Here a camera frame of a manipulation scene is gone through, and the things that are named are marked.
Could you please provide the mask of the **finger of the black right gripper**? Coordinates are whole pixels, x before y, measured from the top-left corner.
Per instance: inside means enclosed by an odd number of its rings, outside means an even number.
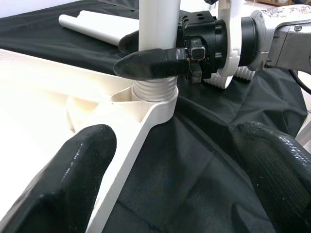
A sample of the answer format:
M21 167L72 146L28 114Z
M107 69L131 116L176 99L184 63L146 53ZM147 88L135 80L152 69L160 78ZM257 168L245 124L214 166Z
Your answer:
M185 74L188 54L185 48L133 52L114 64L116 75L132 80L151 80Z
M121 52L138 51L139 31L135 31L124 36L118 43L118 49Z

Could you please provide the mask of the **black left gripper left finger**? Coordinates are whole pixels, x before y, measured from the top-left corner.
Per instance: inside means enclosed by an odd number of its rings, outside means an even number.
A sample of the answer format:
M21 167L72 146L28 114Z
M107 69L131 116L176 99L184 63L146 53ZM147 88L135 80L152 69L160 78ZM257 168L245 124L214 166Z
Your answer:
M2 233L84 233L117 139L105 124L67 140L0 222Z

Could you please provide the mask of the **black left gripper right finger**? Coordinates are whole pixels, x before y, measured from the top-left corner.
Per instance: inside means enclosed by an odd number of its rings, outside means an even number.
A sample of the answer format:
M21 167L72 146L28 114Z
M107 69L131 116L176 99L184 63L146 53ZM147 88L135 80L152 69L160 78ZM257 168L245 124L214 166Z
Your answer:
M236 155L278 233L311 231L311 155L292 136L247 121L232 133Z

